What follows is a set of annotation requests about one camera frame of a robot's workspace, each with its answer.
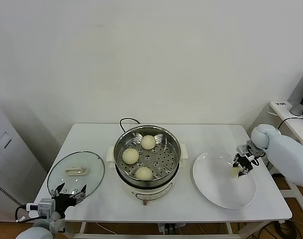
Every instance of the white desk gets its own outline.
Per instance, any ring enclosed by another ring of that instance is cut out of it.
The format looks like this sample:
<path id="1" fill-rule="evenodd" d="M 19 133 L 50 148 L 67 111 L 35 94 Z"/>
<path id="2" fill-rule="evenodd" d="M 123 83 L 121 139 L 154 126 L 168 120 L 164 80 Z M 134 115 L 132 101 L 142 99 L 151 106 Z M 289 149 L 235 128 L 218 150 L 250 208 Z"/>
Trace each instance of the white desk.
<path id="1" fill-rule="evenodd" d="M 276 114 L 282 119 L 287 119 L 291 117 L 297 117 L 290 113 L 292 104 L 288 101 L 270 101 L 271 108 L 276 112 Z M 299 139 L 303 144 L 303 120 L 302 119 L 289 119 L 284 122 L 292 133 Z"/>
<path id="2" fill-rule="evenodd" d="M 247 207 L 228 210 L 207 200 L 193 184 L 190 172 L 194 160 L 208 150 L 236 153 L 248 136 L 240 125 L 159 125 L 171 131 L 180 143 L 185 143 L 189 159 L 181 167 L 169 193 L 144 206 L 127 195 L 114 168 L 105 167 L 105 175 L 98 189 L 76 207 L 66 211 L 66 221 L 114 223 L 209 223 L 256 222 L 285 220 L 292 214 L 280 191 L 261 163 L 251 172 L 257 184 L 254 201 Z M 75 151 L 91 151 L 106 159 L 109 146 L 114 145 L 122 130 L 118 124 L 75 124 L 71 128 L 53 166 Z M 50 197 L 45 179 L 35 202 Z"/>

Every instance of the wooden floor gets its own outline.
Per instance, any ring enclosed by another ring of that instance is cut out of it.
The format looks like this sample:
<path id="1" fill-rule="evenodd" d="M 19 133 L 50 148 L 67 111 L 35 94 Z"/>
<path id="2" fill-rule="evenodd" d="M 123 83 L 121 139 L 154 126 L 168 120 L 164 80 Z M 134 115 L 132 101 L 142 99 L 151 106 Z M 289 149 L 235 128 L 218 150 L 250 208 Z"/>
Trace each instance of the wooden floor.
<path id="1" fill-rule="evenodd" d="M 283 178 L 274 178 L 276 184 L 279 189 L 288 189 Z M 295 199 L 286 199 L 287 204 L 289 205 L 292 214 L 293 220 L 299 221 L 303 223 L 303 211 L 299 207 L 297 201 Z M 159 235 L 159 230 L 157 224 L 113 224 L 113 223 L 100 223 L 100 225 L 113 230 L 118 234 L 136 234 L 136 235 Z M 243 227 L 245 224 L 240 223 L 239 225 L 233 223 L 232 229 L 233 232 L 236 233 L 239 228 Z M 302 234 L 303 238 L 303 226 L 295 223 Z M 17 223 L 1 223 L 0 222 L 0 239 L 14 239 L 16 236 L 27 228 L 31 227 L 32 224 L 17 224 Z M 71 227 L 75 232 L 79 232 L 81 223 L 71 223 Z M 273 225 L 267 227 L 268 230 L 278 239 L 281 237 L 276 233 L 273 228 Z M 199 224 L 187 224 L 184 227 L 181 227 L 181 232 L 183 235 L 200 235 L 204 234 L 202 231 L 204 230 L 207 234 L 226 234 L 227 229 L 225 224 L 201 224 L 201 228 Z M 99 234 L 111 234 L 109 231 L 99 227 L 96 223 L 88 223 L 85 229 L 85 233 L 99 233 Z M 63 234 L 58 234 L 55 239 L 65 239 L 66 237 Z M 263 230 L 260 235 L 260 239 L 274 239 L 272 235 L 270 235 L 266 230 Z"/>

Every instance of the glass lid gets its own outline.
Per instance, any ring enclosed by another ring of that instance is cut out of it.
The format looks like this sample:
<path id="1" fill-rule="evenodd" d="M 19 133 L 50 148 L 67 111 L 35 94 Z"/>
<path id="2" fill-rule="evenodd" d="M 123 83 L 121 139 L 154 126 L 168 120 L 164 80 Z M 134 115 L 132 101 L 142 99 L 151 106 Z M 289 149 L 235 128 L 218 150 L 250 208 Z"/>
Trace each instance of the glass lid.
<path id="1" fill-rule="evenodd" d="M 100 185 L 104 176 L 104 163 L 100 156 L 83 151 L 72 153 L 59 161 L 47 179 L 49 193 L 65 183 L 61 193 L 75 194 L 86 185 L 86 197 Z"/>

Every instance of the lid handle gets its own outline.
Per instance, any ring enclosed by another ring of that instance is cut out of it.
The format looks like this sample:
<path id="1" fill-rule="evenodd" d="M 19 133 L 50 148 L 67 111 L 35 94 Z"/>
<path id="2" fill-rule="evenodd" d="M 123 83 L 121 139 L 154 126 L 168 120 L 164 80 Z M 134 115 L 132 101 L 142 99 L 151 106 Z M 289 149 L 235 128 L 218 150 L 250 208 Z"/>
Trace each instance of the lid handle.
<path id="1" fill-rule="evenodd" d="M 65 173 L 68 176 L 78 176 L 87 174 L 87 168 L 83 168 L 82 166 L 76 166 L 65 169 Z"/>

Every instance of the white ceramic plate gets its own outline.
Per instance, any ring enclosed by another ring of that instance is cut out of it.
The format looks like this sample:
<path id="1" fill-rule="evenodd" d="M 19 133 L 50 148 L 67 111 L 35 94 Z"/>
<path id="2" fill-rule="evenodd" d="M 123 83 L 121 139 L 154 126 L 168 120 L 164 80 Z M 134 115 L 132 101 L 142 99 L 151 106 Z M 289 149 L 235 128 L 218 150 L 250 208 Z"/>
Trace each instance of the white ceramic plate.
<path id="1" fill-rule="evenodd" d="M 200 192 L 214 204 L 240 209 L 255 198 L 256 182 L 251 173 L 232 177 L 233 156 L 210 151 L 200 155 L 193 165 L 193 178 Z"/>

